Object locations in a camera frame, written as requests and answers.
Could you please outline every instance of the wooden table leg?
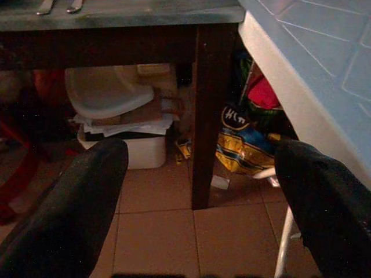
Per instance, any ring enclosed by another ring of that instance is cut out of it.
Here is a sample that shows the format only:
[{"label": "wooden table leg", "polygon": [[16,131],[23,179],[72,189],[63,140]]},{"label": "wooden table leg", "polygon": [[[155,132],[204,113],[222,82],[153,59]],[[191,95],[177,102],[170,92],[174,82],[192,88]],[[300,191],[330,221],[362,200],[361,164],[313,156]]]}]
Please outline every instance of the wooden table leg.
[{"label": "wooden table leg", "polygon": [[192,209],[208,207],[220,116],[231,76],[236,24],[199,25],[192,129]]}]

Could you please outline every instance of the dark wooden table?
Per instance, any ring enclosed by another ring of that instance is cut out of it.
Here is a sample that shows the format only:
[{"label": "dark wooden table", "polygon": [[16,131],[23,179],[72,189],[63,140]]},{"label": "dark wooden table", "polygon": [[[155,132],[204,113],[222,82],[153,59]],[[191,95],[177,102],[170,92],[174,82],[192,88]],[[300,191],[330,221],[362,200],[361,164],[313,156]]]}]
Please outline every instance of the dark wooden table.
[{"label": "dark wooden table", "polygon": [[192,208],[205,209],[236,35],[237,23],[2,31],[0,70],[194,63]]}]

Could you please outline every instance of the cutlery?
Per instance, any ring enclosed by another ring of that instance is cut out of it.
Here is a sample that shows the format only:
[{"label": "cutlery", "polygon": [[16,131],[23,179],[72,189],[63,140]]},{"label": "cutlery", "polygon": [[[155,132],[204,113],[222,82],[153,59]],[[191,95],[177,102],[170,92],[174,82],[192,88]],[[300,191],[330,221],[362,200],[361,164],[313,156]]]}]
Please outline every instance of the cutlery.
[{"label": "cutlery", "polygon": [[77,13],[82,8],[83,0],[75,0],[71,6],[67,8],[67,13]]},{"label": "cutlery", "polygon": [[44,0],[43,3],[40,5],[36,14],[38,16],[43,16],[45,14],[50,13],[53,7],[54,0]]}]

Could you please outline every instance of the white paper scrap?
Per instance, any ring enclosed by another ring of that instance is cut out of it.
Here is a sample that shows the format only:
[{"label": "white paper scrap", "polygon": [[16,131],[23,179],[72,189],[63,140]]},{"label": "white paper scrap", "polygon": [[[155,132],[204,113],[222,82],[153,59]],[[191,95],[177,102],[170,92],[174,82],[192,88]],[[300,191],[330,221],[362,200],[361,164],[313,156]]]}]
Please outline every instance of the white paper scrap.
[{"label": "white paper scrap", "polygon": [[227,190],[228,187],[230,186],[230,180],[228,178],[219,177],[218,175],[213,175],[213,179],[211,180],[211,186]]}]

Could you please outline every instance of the beige floor tile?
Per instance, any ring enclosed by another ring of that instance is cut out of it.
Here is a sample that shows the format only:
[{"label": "beige floor tile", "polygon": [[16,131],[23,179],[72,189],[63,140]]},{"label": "beige floor tile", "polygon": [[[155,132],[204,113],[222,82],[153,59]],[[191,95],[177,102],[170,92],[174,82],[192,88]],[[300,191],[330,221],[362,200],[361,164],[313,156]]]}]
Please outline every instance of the beige floor tile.
[{"label": "beige floor tile", "polygon": [[199,277],[191,210],[119,216],[114,273]]},{"label": "beige floor tile", "polygon": [[273,277],[278,248],[264,204],[194,215],[201,275]]},{"label": "beige floor tile", "polygon": [[[225,167],[219,162],[216,163],[219,165],[214,167],[214,174],[221,177],[226,177],[226,175],[221,172],[219,167]],[[236,204],[252,204],[252,203],[262,203],[263,199],[261,198],[261,193],[259,190],[259,182],[252,178],[249,178],[245,175],[239,175],[229,173],[229,176],[226,177],[230,179],[230,186],[227,190],[211,187],[210,189],[210,198],[209,198],[209,207],[221,207],[221,206],[233,206]]]},{"label": "beige floor tile", "polygon": [[120,213],[191,207],[187,164],[177,165],[173,152],[159,168],[129,170],[122,188]]},{"label": "beige floor tile", "polygon": [[110,230],[104,241],[98,262],[90,278],[110,278],[114,265],[114,252],[117,239],[118,214],[114,215]]},{"label": "beige floor tile", "polygon": [[[281,241],[283,223],[285,221],[287,203],[267,203],[266,206],[277,243],[279,244]],[[295,224],[292,233],[294,234],[297,232],[299,232],[299,229]],[[303,241],[301,239],[290,241],[286,269],[288,274],[293,277],[309,278],[320,274],[309,249],[303,246]]]},{"label": "beige floor tile", "polygon": [[16,223],[10,223],[5,226],[0,226],[0,244],[4,241],[8,234],[10,234],[10,232],[16,225],[17,225]]},{"label": "beige floor tile", "polygon": [[27,149],[25,147],[0,153],[0,186],[16,171],[26,154]]},{"label": "beige floor tile", "polygon": [[282,189],[273,187],[267,180],[259,180],[261,195],[266,203],[286,201]]}]

